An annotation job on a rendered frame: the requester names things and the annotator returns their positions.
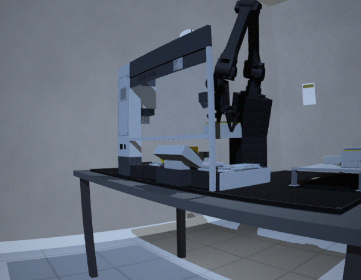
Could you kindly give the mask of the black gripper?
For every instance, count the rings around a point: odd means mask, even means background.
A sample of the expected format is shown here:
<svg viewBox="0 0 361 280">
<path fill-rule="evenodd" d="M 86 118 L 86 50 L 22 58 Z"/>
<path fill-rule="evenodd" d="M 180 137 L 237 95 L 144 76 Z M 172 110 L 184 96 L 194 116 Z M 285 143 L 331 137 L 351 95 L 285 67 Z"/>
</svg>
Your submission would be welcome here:
<svg viewBox="0 0 361 280">
<path fill-rule="evenodd" d="M 225 94 L 228 94 L 228 93 L 225 93 Z M 227 119 L 228 128 L 229 128 L 230 132 L 232 132 L 234 130 L 235 124 L 239 118 L 240 113 L 236 112 L 237 106 L 230 106 L 230 95 L 229 94 L 228 94 L 228 106 L 217 106 L 217 107 L 215 107 L 215 110 L 216 110 L 216 113 L 215 113 L 216 121 L 221 121 L 222 115 L 220 115 L 220 114 L 225 114 L 225 117 Z M 231 116 L 234 116 L 232 126 L 231 126 L 231 118 L 230 118 Z"/>
</svg>

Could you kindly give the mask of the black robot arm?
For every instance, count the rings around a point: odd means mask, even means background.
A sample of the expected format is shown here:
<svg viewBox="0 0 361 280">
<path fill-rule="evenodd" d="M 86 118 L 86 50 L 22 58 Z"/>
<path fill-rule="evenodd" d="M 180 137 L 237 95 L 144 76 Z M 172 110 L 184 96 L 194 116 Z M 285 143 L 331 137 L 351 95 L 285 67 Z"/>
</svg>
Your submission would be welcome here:
<svg viewBox="0 0 361 280">
<path fill-rule="evenodd" d="M 259 55 L 259 14 L 262 4 L 257 0 L 240 0 L 234 10 L 238 13 L 236 22 L 220 58 L 215 66 L 215 107 L 228 105 L 229 83 L 237 76 L 237 57 L 248 27 L 248 60 L 244 61 L 243 76 L 248 78 L 246 91 L 240 94 L 253 98 L 265 98 L 261 94 L 261 82 L 265 77 L 265 63 Z M 255 16 L 256 15 L 256 16 Z M 227 80 L 224 80 L 226 78 Z M 253 80 L 252 80 L 253 79 Z M 228 94 L 225 94 L 228 93 Z"/>
</svg>

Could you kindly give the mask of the translucent white well plate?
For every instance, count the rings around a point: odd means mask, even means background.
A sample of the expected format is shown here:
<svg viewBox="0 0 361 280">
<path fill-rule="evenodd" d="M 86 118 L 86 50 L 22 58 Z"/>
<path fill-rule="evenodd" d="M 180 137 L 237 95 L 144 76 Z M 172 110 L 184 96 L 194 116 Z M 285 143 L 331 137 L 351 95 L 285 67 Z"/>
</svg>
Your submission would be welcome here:
<svg viewBox="0 0 361 280">
<path fill-rule="evenodd" d="M 230 167 L 231 170 L 248 170 L 253 168 L 260 167 L 260 164 L 233 164 L 233 165 L 223 165 L 223 167 Z"/>
</svg>

